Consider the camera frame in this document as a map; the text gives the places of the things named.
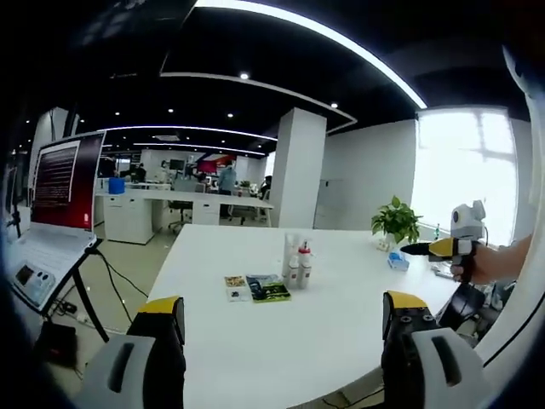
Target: blue bin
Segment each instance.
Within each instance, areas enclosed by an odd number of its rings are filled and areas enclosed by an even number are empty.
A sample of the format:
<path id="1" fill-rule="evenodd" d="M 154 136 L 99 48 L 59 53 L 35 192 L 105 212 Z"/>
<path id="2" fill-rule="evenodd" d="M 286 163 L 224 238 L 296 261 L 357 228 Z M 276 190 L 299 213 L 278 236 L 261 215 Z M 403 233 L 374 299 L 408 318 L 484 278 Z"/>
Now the blue bin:
<path id="1" fill-rule="evenodd" d="M 108 179 L 108 193 L 125 193 L 125 180 L 122 177 L 111 177 L 110 179 Z"/>

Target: office desk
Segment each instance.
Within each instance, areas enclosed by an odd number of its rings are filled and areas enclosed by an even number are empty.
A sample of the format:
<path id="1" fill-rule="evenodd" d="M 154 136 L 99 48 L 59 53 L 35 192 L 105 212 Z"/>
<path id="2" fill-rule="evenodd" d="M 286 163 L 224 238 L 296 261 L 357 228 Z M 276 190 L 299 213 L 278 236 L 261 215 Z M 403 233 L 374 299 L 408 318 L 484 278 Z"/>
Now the office desk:
<path id="1" fill-rule="evenodd" d="M 128 189 L 122 194 L 97 192 L 96 196 L 103 198 L 106 238 L 109 240 L 147 243 L 153 232 L 163 225 L 165 200 L 191 202 L 195 224 L 219 224 L 220 205 L 234 205 L 264 209 L 267 225 L 271 227 L 270 209 L 273 206 L 256 198 L 153 189 Z"/>
<path id="2" fill-rule="evenodd" d="M 139 183 L 132 182 L 132 181 L 127 181 L 127 182 L 125 182 L 125 186 L 130 187 L 130 188 L 143 187 L 145 189 L 155 188 L 157 190 L 170 190 L 170 183 L 152 183 L 152 182 L 149 182 L 149 181 L 143 181 L 143 182 L 139 182 Z"/>
<path id="3" fill-rule="evenodd" d="M 149 299 L 184 297 L 184 407 L 279 409 L 333 392 L 380 365 L 382 294 L 414 294 L 432 314 L 458 284 L 424 257 L 392 270 L 370 232 L 306 230 L 308 288 L 287 302 L 229 302 L 226 275 L 280 274 L 285 229 L 190 225 Z"/>

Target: green book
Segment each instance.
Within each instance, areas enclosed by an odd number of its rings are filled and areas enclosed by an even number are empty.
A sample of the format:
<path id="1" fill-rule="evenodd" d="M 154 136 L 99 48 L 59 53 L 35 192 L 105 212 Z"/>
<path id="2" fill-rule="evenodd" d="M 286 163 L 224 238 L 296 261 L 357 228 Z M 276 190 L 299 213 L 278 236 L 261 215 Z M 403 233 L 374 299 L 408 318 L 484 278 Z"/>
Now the green book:
<path id="1" fill-rule="evenodd" d="M 247 275 L 246 281 L 254 302 L 288 301 L 291 299 L 290 292 L 276 274 Z"/>

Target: ceiling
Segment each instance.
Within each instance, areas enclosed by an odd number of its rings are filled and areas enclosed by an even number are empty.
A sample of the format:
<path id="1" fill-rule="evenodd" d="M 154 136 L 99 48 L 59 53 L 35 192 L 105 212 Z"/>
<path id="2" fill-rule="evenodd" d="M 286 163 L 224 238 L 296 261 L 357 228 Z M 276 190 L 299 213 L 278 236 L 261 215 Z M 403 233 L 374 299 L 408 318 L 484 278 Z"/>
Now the ceiling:
<path id="1" fill-rule="evenodd" d="M 299 107 L 325 116 L 335 137 L 415 117 L 418 107 L 397 85 L 307 28 L 229 9 L 195 8 L 186 17 L 191 2 L 126 3 L 132 5 L 102 4 L 104 9 L 92 14 L 72 37 L 70 69 L 64 80 L 57 78 L 61 85 L 46 88 L 56 105 L 74 108 L 84 121 L 78 133 L 177 125 L 276 137 L 279 119 Z M 259 3 L 304 15 L 352 39 L 389 65 L 429 107 L 505 106 L 514 118 L 529 119 L 524 96 L 503 63 L 496 21 L 473 1 Z M 188 72 L 229 78 L 195 78 Z M 236 81 L 241 72 L 280 89 Z M 238 149 L 256 158 L 276 149 L 275 141 L 250 135 L 184 129 L 114 130 L 106 144 L 112 150 L 139 149 L 134 143 L 157 143 L 154 135 L 178 135 L 180 143 Z"/>

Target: blue box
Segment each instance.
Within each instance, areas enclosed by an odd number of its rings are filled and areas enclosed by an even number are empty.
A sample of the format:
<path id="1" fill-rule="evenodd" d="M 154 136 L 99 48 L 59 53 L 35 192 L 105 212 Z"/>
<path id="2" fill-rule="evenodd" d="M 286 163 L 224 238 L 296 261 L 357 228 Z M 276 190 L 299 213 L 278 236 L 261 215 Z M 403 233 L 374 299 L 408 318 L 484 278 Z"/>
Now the blue box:
<path id="1" fill-rule="evenodd" d="M 409 269 L 409 262 L 405 259 L 404 254 L 396 251 L 388 254 L 388 265 L 394 270 L 407 271 Z"/>
<path id="2" fill-rule="evenodd" d="M 122 177 L 111 177 L 110 179 L 108 179 L 108 193 L 125 193 L 125 180 Z"/>

